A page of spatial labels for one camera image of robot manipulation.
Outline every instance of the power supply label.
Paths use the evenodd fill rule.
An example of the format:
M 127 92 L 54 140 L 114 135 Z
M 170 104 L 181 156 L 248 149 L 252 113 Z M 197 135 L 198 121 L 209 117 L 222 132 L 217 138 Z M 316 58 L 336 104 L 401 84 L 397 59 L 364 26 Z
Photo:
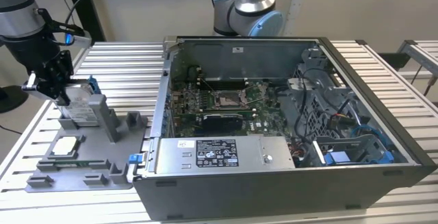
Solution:
M 238 147 L 234 139 L 197 140 L 197 166 L 238 167 Z

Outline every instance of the robotic arm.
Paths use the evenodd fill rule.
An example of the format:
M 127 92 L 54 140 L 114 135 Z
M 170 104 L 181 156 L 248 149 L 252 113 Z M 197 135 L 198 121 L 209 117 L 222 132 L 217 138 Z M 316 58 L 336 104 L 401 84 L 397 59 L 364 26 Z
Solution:
M 83 29 L 53 20 L 35 0 L 0 0 L 0 42 L 31 76 L 23 89 L 34 95 L 54 99 L 58 105 L 70 105 L 66 84 L 74 74 L 69 46 L 57 42 L 54 33 L 85 36 Z
M 214 0 L 214 30 L 226 36 L 277 36 L 284 27 L 284 16 L 276 11 L 276 0 Z M 30 80 L 23 86 L 43 99 L 59 106 L 70 105 L 66 86 L 74 82 L 70 51 L 57 42 L 54 33 L 85 36 L 75 25 L 54 21 L 35 0 L 0 0 L 0 45 L 10 49 L 26 66 Z

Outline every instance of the white wall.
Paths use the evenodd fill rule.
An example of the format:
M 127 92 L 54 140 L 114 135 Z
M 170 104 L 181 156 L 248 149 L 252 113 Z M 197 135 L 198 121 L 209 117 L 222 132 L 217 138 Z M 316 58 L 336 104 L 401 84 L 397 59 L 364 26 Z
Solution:
M 437 22 L 438 0 L 304 0 L 294 34 L 396 51 L 405 39 L 438 39 Z
M 278 0 L 288 14 L 292 0 Z M 161 42 L 167 35 L 212 35 L 212 0 L 95 0 L 107 40 Z
M 51 17 L 63 22 L 69 14 L 63 0 L 35 0 L 41 8 L 46 8 Z M 77 24 L 81 25 L 77 13 L 74 14 Z M 79 49 L 75 47 L 69 48 L 73 57 L 78 55 Z M 9 85 L 22 85 L 29 79 L 25 66 L 15 60 L 6 46 L 0 47 L 0 87 Z

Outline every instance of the motherboard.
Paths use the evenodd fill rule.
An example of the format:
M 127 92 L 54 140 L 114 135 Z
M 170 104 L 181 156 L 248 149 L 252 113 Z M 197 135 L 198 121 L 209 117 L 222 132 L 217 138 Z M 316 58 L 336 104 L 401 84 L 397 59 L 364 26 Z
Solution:
M 220 82 L 200 79 L 173 88 L 173 117 L 177 137 L 292 137 L 277 92 L 285 86 L 269 81 Z

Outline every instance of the metal rail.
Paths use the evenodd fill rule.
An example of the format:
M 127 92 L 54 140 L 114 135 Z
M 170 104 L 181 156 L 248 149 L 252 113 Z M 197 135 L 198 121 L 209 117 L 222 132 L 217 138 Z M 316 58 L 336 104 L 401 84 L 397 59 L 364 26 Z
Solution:
M 438 76 L 438 41 L 407 40 L 399 52 L 407 53 L 435 76 Z
M 358 45 L 354 41 L 333 43 L 409 133 L 438 162 L 437 108 L 368 45 Z M 94 74 L 109 97 L 109 105 L 118 113 L 141 110 L 153 116 L 163 63 L 161 43 L 98 43 L 79 63 L 77 76 L 89 77 L 89 74 Z M 0 179 L 0 209 L 7 210 L 0 211 L 0 222 L 150 222 L 134 188 L 51 193 L 27 193 L 23 190 L 61 127 L 58 116 L 59 111 L 47 102 L 9 155 L 9 161 L 0 166 L 0 172 L 5 171 Z M 437 200 L 436 171 L 415 187 L 393 190 L 368 210 L 192 223 L 436 223 Z

